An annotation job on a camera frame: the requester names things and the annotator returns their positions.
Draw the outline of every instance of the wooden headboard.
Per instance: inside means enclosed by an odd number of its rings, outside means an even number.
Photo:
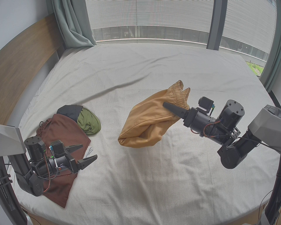
[[[0,124],[7,124],[26,86],[62,45],[55,16],[51,14],[0,50]]]

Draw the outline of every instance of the curtain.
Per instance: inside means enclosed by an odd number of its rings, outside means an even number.
[[[276,0],[276,28],[271,51],[260,76],[260,81],[270,92],[272,86],[281,73],[281,0]]]
[[[58,27],[67,48],[94,46],[85,0],[52,0]]]

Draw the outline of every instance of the green lawn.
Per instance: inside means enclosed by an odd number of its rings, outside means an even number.
[[[259,65],[255,64],[255,63],[251,63],[251,62],[247,62],[247,61],[246,61],[246,63],[251,68],[251,70],[258,76],[259,76],[259,74],[257,74],[257,72],[254,70],[254,68],[257,69],[260,73],[262,73],[262,71],[264,69],[263,67],[260,67]]]

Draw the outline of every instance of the building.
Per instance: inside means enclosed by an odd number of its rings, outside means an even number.
[[[87,0],[102,43],[167,43],[206,48],[212,0]],[[228,0],[220,51],[264,66],[276,25],[275,0]]]

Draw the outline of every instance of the bed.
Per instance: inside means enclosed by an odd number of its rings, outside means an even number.
[[[241,103],[242,133],[267,104],[266,90],[237,55],[168,44],[104,44],[66,50],[30,102],[23,139],[65,104],[92,110],[101,131],[90,136],[98,159],[78,173],[66,208],[45,196],[13,188],[29,212],[57,224],[227,224],[260,206],[273,188],[279,154],[258,146],[235,169],[221,165],[220,145],[183,126],[168,129],[155,146],[133,149],[117,138],[131,108],[182,80],[188,104],[214,100],[213,116],[228,99]],[[12,168],[8,171],[12,178]]]

